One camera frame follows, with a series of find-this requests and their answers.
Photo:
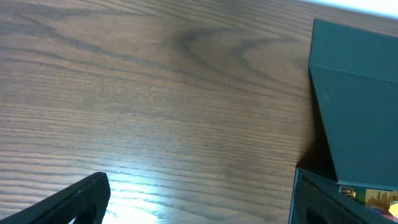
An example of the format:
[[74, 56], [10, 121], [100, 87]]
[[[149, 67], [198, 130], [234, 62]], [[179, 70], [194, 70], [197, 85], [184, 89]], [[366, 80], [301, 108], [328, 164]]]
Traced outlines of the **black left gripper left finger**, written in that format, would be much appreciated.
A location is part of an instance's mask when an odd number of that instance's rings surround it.
[[48, 198], [1, 220], [1, 224], [101, 224], [110, 198], [109, 180], [95, 172]]

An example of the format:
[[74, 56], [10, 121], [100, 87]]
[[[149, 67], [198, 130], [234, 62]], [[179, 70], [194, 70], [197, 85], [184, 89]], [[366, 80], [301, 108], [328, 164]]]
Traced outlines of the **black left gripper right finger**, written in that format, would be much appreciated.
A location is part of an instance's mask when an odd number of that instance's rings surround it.
[[294, 223], [383, 224], [392, 220], [340, 194], [334, 185], [303, 176], [294, 190]]

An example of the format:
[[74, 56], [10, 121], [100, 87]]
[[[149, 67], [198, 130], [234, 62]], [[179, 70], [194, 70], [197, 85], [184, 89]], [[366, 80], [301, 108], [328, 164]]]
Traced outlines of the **brown chocolate stick box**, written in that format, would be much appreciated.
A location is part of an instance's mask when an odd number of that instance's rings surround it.
[[388, 211], [391, 203], [397, 201], [396, 190], [366, 189], [365, 205]]

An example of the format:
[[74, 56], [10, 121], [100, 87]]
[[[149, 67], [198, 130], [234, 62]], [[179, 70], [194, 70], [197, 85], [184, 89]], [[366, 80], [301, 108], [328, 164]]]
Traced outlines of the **yellow Hacks candy bag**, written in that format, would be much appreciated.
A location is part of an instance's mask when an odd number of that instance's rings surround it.
[[389, 213], [395, 218], [397, 219], [398, 217], [398, 201], [393, 201], [391, 202], [390, 206], [389, 206]]

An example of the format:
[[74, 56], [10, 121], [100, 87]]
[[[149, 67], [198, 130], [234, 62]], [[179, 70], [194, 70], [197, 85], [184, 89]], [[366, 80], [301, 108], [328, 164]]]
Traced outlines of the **dark green box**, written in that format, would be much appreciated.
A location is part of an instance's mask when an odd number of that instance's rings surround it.
[[365, 205], [366, 189], [397, 191], [397, 38], [323, 20], [308, 63], [320, 139], [299, 161], [308, 176]]

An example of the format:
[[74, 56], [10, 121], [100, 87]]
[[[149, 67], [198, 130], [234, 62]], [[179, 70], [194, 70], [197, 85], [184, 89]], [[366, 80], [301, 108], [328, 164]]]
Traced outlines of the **red Hello Panda box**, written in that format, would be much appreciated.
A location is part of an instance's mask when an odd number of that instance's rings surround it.
[[376, 207], [376, 206], [370, 206], [369, 209], [372, 210], [373, 212], [385, 217], [385, 218], [390, 219], [390, 220], [394, 220], [395, 219], [395, 216], [393, 216], [389, 211], [387, 211], [387, 210], [385, 210], [383, 208]]

